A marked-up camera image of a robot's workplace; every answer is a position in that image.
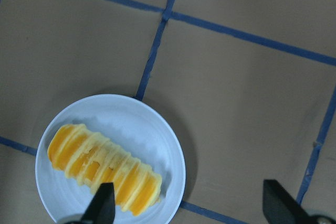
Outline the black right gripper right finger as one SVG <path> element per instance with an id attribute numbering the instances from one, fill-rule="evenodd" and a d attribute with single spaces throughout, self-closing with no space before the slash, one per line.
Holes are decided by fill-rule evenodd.
<path id="1" fill-rule="evenodd" d="M 325 215 L 309 215 L 275 179 L 263 181 L 262 203 L 269 224 L 335 223 Z"/>

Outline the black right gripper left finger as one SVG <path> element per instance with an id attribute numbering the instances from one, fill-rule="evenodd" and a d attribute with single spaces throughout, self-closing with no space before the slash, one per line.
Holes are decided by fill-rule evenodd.
<path id="1" fill-rule="evenodd" d="M 80 223 L 112 224 L 115 219 L 113 183 L 102 183 L 80 219 Z"/>

